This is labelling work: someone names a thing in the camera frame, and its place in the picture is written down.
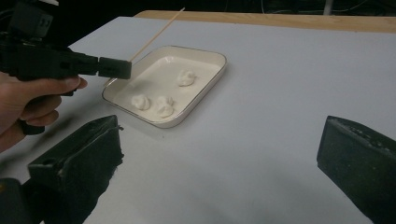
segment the toothpick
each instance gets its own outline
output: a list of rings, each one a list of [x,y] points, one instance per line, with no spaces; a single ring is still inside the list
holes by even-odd
[[[143,46],[143,48],[141,48],[141,49],[134,55],[134,57],[132,57],[132,58],[129,60],[129,62],[133,61],[133,60],[137,57],[137,55],[139,55],[148,45],[151,44],[152,41],[154,41],[164,30],[166,30],[166,28],[168,28],[168,26],[175,20],[175,18],[176,18],[182,11],[184,11],[184,7],[183,7],[174,17],[172,17],[172,19],[170,19],[169,22],[166,23],[166,25],[165,25],[154,37],[152,37],[152,38],[148,41],[148,43],[146,43],[146,45]]]

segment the black tool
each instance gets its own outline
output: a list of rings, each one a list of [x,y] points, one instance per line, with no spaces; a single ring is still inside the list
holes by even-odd
[[[7,31],[0,33],[0,71],[21,81],[79,74],[123,79],[131,76],[132,64],[128,61],[97,58],[45,43],[43,37],[52,16],[31,2],[34,1],[18,2]],[[21,126],[25,134],[44,132],[44,127],[30,126],[24,121]]]
[[[0,179],[0,223],[82,224],[122,163],[119,129],[93,120],[32,161],[23,185]]]
[[[374,223],[396,223],[396,142],[358,122],[327,117],[318,167]]]

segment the black handheld device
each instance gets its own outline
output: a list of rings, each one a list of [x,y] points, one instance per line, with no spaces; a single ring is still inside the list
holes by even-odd
[[[52,16],[32,2],[18,2],[7,31],[0,33],[0,71],[21,81],[61,79],[79,74],[123,79],[131,76],[132,63],[128,61],[89,56],[43,41]],[[21,127],[25,134],[38,134],[45,130],[44,127],[27,125],[22,120]]]

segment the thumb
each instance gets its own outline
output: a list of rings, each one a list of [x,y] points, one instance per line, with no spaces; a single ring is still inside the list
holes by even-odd
[[[21,82],[19,96],[22,97],[21,100],[29,102],[39,96],[63,94],[75,90],[80,81],[79,77],[67,77],[65,79],[40,78]]]

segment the foam blob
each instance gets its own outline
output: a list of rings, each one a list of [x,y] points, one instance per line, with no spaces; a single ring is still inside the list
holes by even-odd
[[[157,114],[163,119],[171,116],[173,112],[174,112],[174,108],[169,104],[157,105]]]
[[[139,110],[147,110],[150,107],[149,98],[144,94],[133,96],[132,105]]]
[[[181,70],[177,76],[177,85],[180,87],[190,86],[195,80],[195,73],[191,70]]]
[[[173,104],[172,97],[170,97],[170,96],[159,96],[157,98],[157,105],[163,105],[163,104],[172,105]]]

